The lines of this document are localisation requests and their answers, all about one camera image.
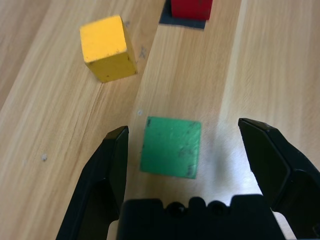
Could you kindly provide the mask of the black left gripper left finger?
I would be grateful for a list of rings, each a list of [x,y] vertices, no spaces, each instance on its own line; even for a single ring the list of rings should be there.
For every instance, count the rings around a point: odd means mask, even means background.
[[[105,240],[124,202],[129,128],[109,132],[82,169],[58,240]]]

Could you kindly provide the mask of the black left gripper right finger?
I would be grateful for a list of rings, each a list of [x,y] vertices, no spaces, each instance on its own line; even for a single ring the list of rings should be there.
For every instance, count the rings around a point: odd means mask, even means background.
[[[240,118],[250,170],[274,212],[281,213],[300,239],[320,236],[320,172],[267,123]]]

